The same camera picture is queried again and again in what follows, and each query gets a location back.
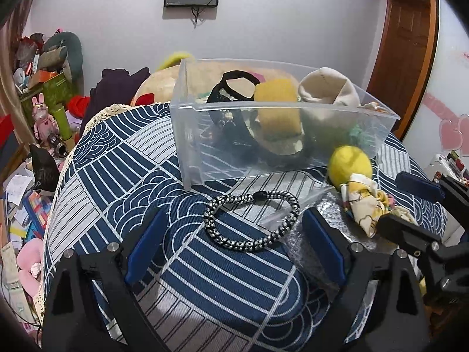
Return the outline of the clear plastic storage bin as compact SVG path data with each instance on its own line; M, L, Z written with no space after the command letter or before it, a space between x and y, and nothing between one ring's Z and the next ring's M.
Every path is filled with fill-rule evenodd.
M266 60L183 60L170 102L184 187L374 157L398 115L335 72Z

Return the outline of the yellow plush toy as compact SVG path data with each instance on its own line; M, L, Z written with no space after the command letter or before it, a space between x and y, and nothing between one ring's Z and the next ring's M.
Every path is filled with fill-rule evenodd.
M187 52L175 52L170 54L163 62L157 67L158 71L165 70L167 68L177 66L181 64L182 60L192 59L193 56L191 53Z

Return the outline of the grey green plush toy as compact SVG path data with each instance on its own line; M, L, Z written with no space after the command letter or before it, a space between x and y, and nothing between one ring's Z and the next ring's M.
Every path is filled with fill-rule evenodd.
M75 83L83 75L82 45L72 32L56 33L43 45L39 57L40 70L61 69L68 82Z

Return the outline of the clear bubble wrap bag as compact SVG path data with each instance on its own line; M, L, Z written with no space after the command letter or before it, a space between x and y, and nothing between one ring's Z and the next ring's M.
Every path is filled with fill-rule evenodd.
M349 246L359 244L369 252L378 247L345 212L334 188L316 187L299 204L299 219L282 243L308 290L318 291L330 303L351 268Z

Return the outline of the red box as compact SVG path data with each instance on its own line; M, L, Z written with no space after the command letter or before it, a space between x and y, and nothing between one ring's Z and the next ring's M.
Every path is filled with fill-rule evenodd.
M4 147L10 135L14 131L14 125L9 114L0 118L0 148Z

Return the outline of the green cardboard box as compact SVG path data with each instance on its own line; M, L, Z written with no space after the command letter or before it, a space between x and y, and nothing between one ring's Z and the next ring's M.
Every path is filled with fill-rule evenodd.
M39 93L44 94L45 104L49 109L54 108L57 104L67 105L72 97L78 94L78 86L69 82L63 73L60 73L43 84L38 84L31 91L20 94L22 110L29 126L33 126L32 117L32 97Z

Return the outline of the yellow sponge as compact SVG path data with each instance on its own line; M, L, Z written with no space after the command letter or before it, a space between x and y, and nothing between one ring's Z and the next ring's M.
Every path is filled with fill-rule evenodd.
M301 134L300 112L293 106L298 102L293 81L287 78L272 79L258 84L254 90L257 103L288 103L258 109L258 121L270 141L293 138Z

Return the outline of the brown wooden door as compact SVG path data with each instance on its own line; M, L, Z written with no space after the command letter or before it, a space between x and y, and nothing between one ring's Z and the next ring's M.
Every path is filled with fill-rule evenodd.
M403 139L423 99L439 29L439 0L386 0L377 59L367 91L400 119L394 135Z

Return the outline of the blue white patterned tablecloth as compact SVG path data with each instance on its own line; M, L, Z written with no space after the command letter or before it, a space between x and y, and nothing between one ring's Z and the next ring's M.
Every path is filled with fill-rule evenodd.
M283 245L258 253L220 249L202 224L209 199L282 190L304 199L323 167L211 181L186 191L166 104L103 110L65 165L45 237L43 289L68 249L79 254L120 242L146 209L164 209L164 240L137 301L172 351L299 351L326 314L323 290Z

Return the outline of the pink plush slipper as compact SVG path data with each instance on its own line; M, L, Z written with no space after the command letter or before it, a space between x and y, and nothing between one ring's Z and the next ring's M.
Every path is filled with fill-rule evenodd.
M40 273L44 261L44 243L34 238L23 245L17 256L18 277L26 293L34 297L40 289Z

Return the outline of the black headband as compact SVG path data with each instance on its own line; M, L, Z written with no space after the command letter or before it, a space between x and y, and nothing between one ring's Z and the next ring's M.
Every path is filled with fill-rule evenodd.
M234 79L246 79L255 87L261 84L256 76L248 72L240 70L225 72L209 94L207 103L253 101L254 97L247 98L228 85L228 81ZM252 128L246 124L246 119L240 109L219 109L211 111L210 116L222 134L225 148L234 151L236 157L241 161L256 163L261 160L270 167L291 167L302 157L308 156L308 148L302 139L299 140L300 149L294 149L292 153L280 155L280 153L269 150L266 145L262 145L255 138Z

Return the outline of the dark purple cloth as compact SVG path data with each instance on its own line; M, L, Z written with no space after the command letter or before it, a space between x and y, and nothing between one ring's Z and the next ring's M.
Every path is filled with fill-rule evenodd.
M87 123L99 111L113 104L129 105L139 87L149 77L148 67L143 67L132 75L123 68L105 68L101 80L90 90L90 103L85 111L79 135L84 135Z

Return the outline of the yellow felt ball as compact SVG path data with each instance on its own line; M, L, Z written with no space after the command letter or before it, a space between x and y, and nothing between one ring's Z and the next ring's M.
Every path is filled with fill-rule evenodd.
M327 175L332 185L339 188L354 173L371 178L373 168L370 158L356 146L343 145L336 148L327 165Z

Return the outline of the yellow patterned fabric scrunchie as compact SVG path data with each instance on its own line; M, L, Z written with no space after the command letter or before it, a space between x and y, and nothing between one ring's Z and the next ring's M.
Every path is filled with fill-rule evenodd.
M378 220L385 214L394 214L417 225L407 208L397 205L392 195L380 190L374 180L363 174L353 173L346 184L340 185L340 192L346 212L368 238L377 233Z

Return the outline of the pink rabbit toy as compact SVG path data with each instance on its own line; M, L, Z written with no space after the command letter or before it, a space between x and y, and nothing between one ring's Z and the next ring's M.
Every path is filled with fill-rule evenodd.
M60 138L56 119L48 112L44 94L41 92L32 98L32 117L34 120L34 137L51 149L57 157L66 157L68 148Z

